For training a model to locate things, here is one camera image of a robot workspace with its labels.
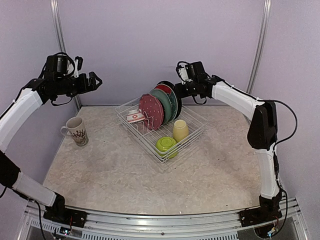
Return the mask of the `black striped rim plate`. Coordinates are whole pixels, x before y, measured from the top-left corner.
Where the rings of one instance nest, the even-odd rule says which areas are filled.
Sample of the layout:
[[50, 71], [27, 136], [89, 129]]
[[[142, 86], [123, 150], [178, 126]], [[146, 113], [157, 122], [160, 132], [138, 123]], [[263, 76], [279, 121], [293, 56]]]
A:
[[175, 85], [167, 80], [162, 80], [160, 81], [157, 85], [156, 85], [156, 88], [160, 85], [165, 85], [167, 86], [168, 88], [171, 89], [171, 92], [170, 93], [174, 93], [174, 96], [176, 98], [176, 113], [174, 115], [174, 118], [171, 119], [171, 121], [175, 120], [178, 118], [178, 116], [180, 115], [181, 113], [181, 110], [182, 110], [182, 99], [179, 97], [179, 93], [178, 93], [178, 89], [175, 87]]

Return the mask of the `white floral mug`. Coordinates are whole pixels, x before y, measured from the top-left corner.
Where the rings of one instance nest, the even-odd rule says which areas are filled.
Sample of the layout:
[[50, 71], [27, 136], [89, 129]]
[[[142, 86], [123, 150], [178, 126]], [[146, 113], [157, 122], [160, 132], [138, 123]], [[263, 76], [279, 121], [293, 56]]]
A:
[[60, 128], [60, 133], [65, 137], [72, 138], [79, 147], [85, 146], [89, 141], [85, 123], [81, 117], [70, 118], [66, 124]]

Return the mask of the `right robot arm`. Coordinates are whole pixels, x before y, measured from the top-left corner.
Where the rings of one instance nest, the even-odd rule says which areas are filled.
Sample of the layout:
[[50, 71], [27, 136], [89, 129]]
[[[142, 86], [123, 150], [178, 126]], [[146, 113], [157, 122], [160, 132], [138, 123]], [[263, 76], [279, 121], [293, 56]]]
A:
[[175, 90], [181, 99], [199, 95], [201, 98], [221, 101], [250, 120], [247, 140], [258, 158], [261, 192], [259, 207], [247, 210], [246, 214], [252, 214], [260, 222], [266, 222], [271, 217], [280, 218], [282, 214], [279, 203], [283, 190], [278, 178], [279, 162], [276, 152], [278, 124], [275, 102], [257, 99], [216, 75], [199, 81], [177, 83]]

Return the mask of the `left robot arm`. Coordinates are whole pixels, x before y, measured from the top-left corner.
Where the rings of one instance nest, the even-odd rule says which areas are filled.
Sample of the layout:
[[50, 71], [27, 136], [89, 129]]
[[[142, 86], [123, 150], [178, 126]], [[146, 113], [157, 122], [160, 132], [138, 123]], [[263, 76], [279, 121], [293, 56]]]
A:
[[58, 96], [73, 98], [97, 90], [103, 81], [92, 71], [78, 77], [63, 76], [58, 79], [35, 78], [24, 86], [18, 98], [0, 116], [0, 183], [16, 193], [44, 205], [57, 221], [70, 218], [62, 195], [44, 187], [24, 174], [6, 156], [8, 146], [26, 120], [47, 101]]

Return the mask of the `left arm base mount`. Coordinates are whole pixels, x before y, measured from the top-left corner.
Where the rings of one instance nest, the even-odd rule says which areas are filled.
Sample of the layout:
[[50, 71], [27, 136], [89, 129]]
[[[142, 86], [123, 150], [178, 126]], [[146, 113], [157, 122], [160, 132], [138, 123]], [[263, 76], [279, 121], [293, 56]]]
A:
[[54, 210], [51, 207], [47, 207], [43, 215], [46, 220], [79, 228], [84, 228], [87, 216], [88, 213], [85, 211], [71, 208]]

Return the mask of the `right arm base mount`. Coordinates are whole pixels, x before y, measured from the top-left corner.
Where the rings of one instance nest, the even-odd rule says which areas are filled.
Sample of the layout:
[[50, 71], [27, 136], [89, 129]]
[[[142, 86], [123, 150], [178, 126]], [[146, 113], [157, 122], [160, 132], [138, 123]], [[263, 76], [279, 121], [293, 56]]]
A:
[[245, 208], [239, 212], [240, 223], [242, 227], [259, 225], [280, 219], [282, 212], [279, 208], [269, 211], [263, 207]]

